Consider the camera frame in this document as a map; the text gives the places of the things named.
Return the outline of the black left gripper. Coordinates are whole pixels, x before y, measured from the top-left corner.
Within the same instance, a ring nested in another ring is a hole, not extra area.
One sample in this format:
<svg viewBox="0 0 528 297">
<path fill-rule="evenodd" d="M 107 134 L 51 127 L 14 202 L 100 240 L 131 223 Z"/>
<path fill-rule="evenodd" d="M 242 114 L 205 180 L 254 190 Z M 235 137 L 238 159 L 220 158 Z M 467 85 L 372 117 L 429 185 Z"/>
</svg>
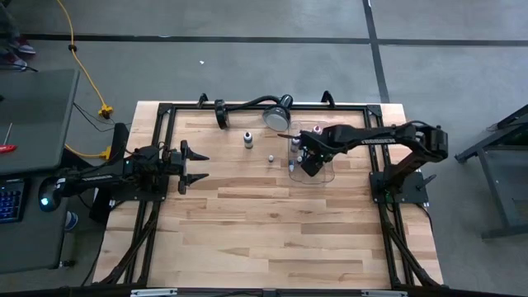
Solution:
<svg viewBox="0 0 528 297">
<path fill-rule="evenodd" d="M 178 176 L 179 181 L 177 183 L 177 191 L 181 195 L 186 194 L 187 187 L 187 174 L 186 174 L 186 161 L 189 153 L 189 146 L 186 140 L 180 142 L 180 150 L 172 149 L 167 155 L 166 161 L 166 174 L 169 176 Z M 190 151 L 191 161 L 206 161 L 209 157 Z M 201 179 L 208 177 L 208 173 L 189 173 L 188 184 L 192 184 Z"/>
</svg>

